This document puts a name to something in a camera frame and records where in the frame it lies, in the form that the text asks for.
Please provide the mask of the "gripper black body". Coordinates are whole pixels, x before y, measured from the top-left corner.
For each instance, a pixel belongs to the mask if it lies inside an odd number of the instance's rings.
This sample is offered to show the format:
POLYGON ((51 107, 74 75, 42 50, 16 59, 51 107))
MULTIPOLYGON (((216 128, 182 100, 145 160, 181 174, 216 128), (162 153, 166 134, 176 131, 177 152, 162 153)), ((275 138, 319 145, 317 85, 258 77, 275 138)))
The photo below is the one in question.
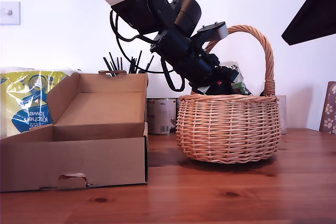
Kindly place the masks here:
POLYGON ((186 58, 185 78, 192 87, 211 86, 217 81, 232 83, 237 76, 237 70, 220 66, 218 57, 206 53, 201 47, 192 47, 186 58))

